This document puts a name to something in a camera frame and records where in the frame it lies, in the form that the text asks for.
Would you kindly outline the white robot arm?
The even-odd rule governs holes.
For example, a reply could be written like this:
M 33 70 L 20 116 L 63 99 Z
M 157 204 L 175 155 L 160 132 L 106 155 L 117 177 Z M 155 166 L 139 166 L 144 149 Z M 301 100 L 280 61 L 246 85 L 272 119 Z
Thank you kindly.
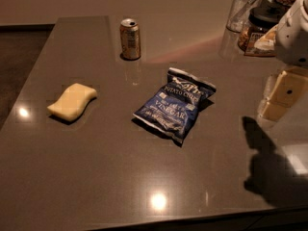
M 287 65 L 273 83 L 268 83 L 259 109 L 262 118 L 277 121 L 308 91 L 308 0 L 295 0 L 254 47 L 273 50 L 275 57 Z

